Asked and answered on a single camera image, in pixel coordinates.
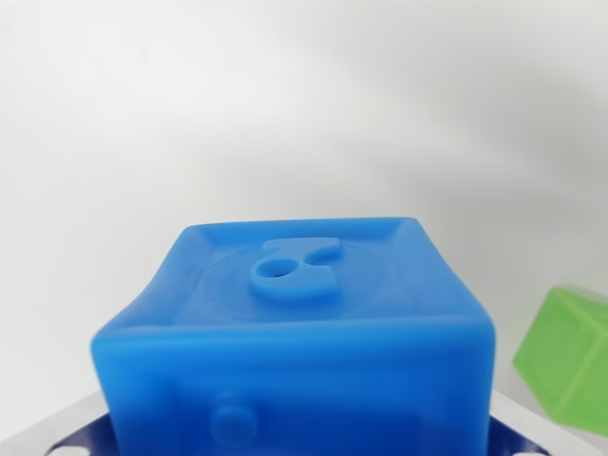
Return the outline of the black-padded silver gripper right finger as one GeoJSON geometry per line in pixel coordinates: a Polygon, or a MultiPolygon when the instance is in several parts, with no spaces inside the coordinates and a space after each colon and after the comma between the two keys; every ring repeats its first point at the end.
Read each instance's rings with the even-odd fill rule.
{"type": "Polygon", "coordinates": [[[567,435],[540,415],[493,391],[489,455],[569,455],[567,435]]]}

